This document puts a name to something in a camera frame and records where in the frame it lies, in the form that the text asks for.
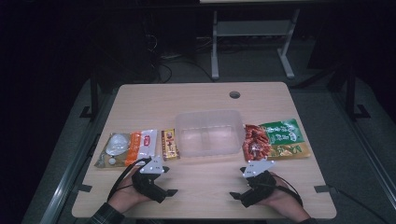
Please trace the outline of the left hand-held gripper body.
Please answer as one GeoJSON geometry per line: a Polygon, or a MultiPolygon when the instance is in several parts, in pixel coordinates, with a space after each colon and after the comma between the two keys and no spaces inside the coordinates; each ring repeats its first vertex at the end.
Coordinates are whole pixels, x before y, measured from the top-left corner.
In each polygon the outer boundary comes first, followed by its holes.
{"type": "Polygon", "coordinates": [[[167,192],[155,184],[155,180],[166,173],[161,156],[153,156],[144,159],[142,165],[132,176],[134,188],[152,201],[161,203],[167,196],[167,192]]]}

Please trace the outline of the black metal stand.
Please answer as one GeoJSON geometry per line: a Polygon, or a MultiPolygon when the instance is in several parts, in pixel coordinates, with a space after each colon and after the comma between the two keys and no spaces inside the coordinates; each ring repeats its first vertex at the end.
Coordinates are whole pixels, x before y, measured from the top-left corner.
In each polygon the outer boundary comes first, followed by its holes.
{"type": "Polygon", "coordinates": [[[356,74],[352,65],[347,64],[344,68],[346,80],[345,111],[352,121],[369,119],[371,116],[364,105],[355,104],[356,74]]]}
{"type": "Polygon", "coordinates": [[[95,70],[92,71],[90,77],[90,96],[91,96],[91,105],[85,106],[80,113],[81,118],[94,120],[99,111],[99,98],[98,98],[98,80],[97,80],[97,72],[95,70]]]}

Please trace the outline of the person's left hand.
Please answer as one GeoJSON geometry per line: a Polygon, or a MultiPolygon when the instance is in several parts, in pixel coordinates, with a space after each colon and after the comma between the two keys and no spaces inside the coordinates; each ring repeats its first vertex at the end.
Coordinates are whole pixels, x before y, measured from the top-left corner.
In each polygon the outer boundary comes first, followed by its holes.
{"type": "Polygon", "coordinates": [[[139,203],[148,202],[149,198],[135,190],[132,182],[134,168],[119,184],[116,192],[110,197],[107,203],[119,213],[123,214],[139,203]]]}

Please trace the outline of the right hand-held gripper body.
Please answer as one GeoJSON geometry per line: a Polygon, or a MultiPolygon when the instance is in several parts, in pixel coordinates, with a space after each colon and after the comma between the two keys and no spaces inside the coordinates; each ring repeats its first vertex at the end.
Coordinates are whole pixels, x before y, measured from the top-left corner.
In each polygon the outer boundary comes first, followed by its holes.
{"type": "Polygon", "coordinates": [[[274,191],[276,181],[268,172],[274,166],[274,161],[249,161],[243,177],[250,189],[241,195],[241,203],[249,207],[262,199],[269,197],[274,191]]]}

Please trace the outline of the person's right hand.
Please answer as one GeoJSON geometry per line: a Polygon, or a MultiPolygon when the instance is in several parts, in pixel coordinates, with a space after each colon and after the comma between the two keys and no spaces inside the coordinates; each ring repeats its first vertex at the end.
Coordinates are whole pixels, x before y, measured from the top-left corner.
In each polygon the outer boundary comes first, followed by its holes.
{"type": "Polygon", "coordinates": [[[295,224],[302,224],[310,218],[293,196],[280,189],[275,189],[268,198],[261,200],[259,205],[271,207],[281,216],[290,219],[295,224]]]}

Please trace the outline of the grey metal rail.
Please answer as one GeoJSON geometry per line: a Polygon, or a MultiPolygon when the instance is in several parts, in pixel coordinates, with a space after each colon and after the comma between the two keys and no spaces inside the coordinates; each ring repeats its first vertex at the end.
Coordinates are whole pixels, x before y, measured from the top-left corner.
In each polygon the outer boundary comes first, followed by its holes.
{"type": "Polygon", "coordinates": [[[348,115],[341,94],[331,93],[331,97],[338,114],[334,131],[340,137],[339,150],[355,166],[362,161],[371,167],[372,175],[396,210],[396,126],[388,119],[364,114],[363,105],[358,105],[359,114],[348,115]]]}
{"type": "Polygon", "coordinates": [[[68,206],[78,177],[80,173],[85,173],[86,162],[91,160],[91,152],[105,126],[114,99],[114,94],[100,94],[99,110],[92,119],[80,115],[85,108],[89,108],[91,95],[85,92],[78,95],[35,194],[35,205],[40,206],[37,224],[56,224],[68,206]]]}

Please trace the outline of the white metal stand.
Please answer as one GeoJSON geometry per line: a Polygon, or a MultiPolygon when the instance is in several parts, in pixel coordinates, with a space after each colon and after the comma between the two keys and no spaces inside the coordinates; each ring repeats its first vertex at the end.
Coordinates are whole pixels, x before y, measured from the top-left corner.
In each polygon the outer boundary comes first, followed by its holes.
{"type": "Polygon", "coordinates": [[[284,36],[284,45],[277,50],[286,77],[295,78],[287,57],[290,42],[300,15],[300,9],[294,10],[289,20],[280,21],[219,21],[218,12],[213,13],[211,77],[219,79],[218,38],[230,36],[284,36]]]}

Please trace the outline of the small yellow and red packet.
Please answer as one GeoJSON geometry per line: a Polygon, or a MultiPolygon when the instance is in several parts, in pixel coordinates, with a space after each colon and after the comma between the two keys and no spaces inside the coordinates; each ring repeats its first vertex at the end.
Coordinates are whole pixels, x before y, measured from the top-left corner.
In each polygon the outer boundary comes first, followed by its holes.
{"type": "Polygon", "coordinates": [[[165,161],[178,160],[180,158],[174,129],[162,130],[162,152],[165,161]]]}

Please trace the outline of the clear plastic container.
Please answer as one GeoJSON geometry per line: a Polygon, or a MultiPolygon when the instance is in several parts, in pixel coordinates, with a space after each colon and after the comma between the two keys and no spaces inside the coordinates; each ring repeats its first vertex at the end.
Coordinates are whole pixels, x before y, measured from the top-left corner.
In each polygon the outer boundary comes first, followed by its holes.
{"type": "Polygon", "coordinates": [[[185,158],[238,153],[245,128],[236,110],[210,110],[176,116],[176,142],[185,158]]]}

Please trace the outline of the red-brown snack packet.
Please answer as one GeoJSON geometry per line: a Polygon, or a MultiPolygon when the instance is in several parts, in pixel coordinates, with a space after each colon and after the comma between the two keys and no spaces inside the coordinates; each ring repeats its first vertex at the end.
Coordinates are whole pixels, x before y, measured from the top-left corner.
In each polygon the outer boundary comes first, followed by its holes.
{"type": "Polygon", "coordinates": [[[271,152],[269,138],[265,130],[256,125],[245,126],[246,137],[242,145],[246,161],[266,159],[271,152]]]}

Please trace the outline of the green and yellow food packet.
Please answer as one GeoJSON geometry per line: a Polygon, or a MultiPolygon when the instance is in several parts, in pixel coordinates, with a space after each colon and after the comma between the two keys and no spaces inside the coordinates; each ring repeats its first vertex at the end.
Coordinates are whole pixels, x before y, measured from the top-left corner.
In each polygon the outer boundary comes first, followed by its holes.
{"type": "Polygon", "coordinates": [[[269,160],[292,160],[310,156],[310,149],[295,119],[264,123],[261,127],[269,139],[269,160]]]}

